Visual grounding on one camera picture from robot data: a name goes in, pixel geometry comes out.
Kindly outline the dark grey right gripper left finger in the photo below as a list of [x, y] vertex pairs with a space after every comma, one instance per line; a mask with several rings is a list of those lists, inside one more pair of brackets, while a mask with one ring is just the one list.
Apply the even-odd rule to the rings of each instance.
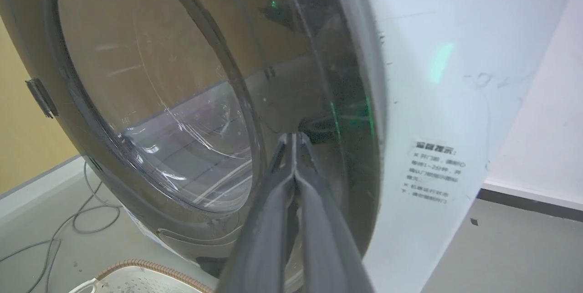
[[294, 197], [294, 134], [279, 138], [216, 293], [285, 293], [287, 220]]

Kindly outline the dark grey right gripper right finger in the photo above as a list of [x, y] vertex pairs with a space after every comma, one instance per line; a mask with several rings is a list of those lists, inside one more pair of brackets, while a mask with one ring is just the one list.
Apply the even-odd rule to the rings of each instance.
[[304, 133], [296, 133], [295, 181], [302, 200], [305, 293], [374, 293], [343, 212]]

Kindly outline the dark round washing machine door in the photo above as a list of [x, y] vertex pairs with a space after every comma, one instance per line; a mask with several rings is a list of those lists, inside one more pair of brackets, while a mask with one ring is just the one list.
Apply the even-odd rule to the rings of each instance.
[[362, 257], [385, 112], [368, 0], [0, 0], [57, 122], [144, 233], [218, 278], [279, 138], [304, 133]]

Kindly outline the white washing machine body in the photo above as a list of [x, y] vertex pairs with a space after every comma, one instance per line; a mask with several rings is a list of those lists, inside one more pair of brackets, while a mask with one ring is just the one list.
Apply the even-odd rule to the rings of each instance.
[[[517, 118], [568, 0], [369, 0], [384, 59], [379, 209], [364, 265], [375, 293], [421, 293]], [[414, 141], [466, 168], [447, 205], [401, 194]]]

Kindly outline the grey door latch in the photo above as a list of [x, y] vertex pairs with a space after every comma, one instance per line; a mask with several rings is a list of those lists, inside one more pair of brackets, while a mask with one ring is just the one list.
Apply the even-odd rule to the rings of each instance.
[[48, 118], [54, 118], [55, 116], [58, 116], [56, 105], [52, 101], [52, 98], [50, 98], [50, 95], [44, 87], [42, 81], [40, 81], [38, 78], [32, 78], [30, 80], [26, 80], [25, 83], [38, 106], [41, 108], [44, 116]]

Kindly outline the white laundry basket brown rim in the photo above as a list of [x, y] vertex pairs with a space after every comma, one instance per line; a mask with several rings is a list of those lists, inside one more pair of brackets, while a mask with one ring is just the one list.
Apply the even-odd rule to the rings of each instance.
[[68, 293], [214, 293], [182, 272], [139, 258], [117, 262]]

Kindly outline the white warning sticker black text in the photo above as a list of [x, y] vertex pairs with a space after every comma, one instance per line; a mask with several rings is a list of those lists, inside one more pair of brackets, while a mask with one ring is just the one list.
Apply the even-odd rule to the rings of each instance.
[[460, 185], [466, 162], [442, 142], [414, 141], [406, 158], [400, 193], [440, 205], [449, 204]]

